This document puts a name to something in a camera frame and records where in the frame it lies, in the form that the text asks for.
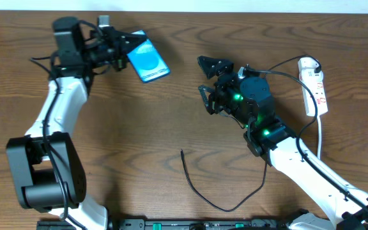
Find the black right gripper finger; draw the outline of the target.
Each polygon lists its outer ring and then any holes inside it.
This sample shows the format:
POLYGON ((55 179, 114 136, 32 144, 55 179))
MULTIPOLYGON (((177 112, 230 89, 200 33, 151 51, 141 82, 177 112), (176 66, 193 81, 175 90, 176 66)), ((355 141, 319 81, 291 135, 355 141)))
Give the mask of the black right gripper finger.
POLYGON ((224 73, 231 73, 234 68, 234 63, 228 59, 199 56, 197 62, 207 79, 224 73))
POLYGON ((199 86, 198 90, 200 92, 201 98, 203 100, 203 104, 207 112, 215 112, 215 109, 213 108, 213 102, 206 95, 207 93, 209 93, 210 95, 213 94, 215 90, 205 85, 199 86))

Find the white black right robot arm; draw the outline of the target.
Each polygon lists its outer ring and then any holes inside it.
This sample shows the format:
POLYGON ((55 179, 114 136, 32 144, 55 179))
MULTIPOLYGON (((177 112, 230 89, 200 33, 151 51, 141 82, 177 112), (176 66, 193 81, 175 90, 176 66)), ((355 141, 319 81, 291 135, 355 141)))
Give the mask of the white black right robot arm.
POLYGON ((316 157, 275 113, 264 71, 244 66, 238 73, 227 59, 197 58, 213 88, 199 86, 209 114, 225 111, 243 129, 249 150, 292 179, 326 214, 333 229, 366 229, 368 193, 359 190, 316 157))

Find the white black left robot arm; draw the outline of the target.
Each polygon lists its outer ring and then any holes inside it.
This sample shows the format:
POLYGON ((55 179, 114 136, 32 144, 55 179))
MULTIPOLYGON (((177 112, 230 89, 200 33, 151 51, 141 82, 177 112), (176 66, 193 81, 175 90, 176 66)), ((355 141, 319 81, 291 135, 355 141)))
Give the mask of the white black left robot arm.
POLYGON ((53 22, 57 50, 46 67, 48 95, 25 135, 8 141, 6 154, 21 207, 55 215, 61 227, 113 229, 108 209, 87 193, 86 173, 72 133, 94 78, 111 68, 124 69, 129 53, 147 37, 141 31, 118 31, 108 16, 101 15, 85 38, 84 24, 76 17, 53 22))

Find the blue Galaxy smartphone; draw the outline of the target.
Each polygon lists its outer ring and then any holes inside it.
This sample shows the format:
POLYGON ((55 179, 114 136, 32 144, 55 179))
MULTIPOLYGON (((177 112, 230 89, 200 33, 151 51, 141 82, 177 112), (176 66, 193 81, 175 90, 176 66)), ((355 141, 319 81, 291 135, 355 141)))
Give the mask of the blue Galaxy smartphone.
POLYGON ((155 81, 171 72, 150 39, 129 52, 127 57, 143 83, 155 81))

